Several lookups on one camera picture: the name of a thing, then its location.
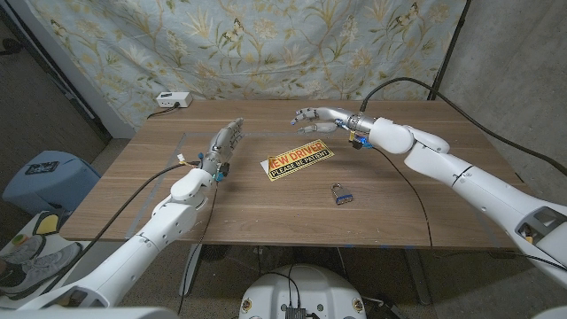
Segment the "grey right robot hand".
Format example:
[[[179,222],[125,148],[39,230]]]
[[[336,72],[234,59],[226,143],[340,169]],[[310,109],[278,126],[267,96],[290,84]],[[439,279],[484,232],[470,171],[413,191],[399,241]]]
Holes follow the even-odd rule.
[[[311,125],[299,128],[299,133],[332,133],[339,128],[369,133],[376,119],[342,108],[308,107],[296,112],[291,125],[296,125],[301,121],[309,121]]]

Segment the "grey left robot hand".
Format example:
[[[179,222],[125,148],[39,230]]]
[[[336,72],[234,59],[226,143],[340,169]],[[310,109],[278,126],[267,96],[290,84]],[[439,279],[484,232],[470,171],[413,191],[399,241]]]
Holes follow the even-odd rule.
[[[222,128],[211,140],[209,149],[201,160],[200,168],[219,182],[229,173],[229,161],[238,142],[242,139],[243,118],[236,118]]]

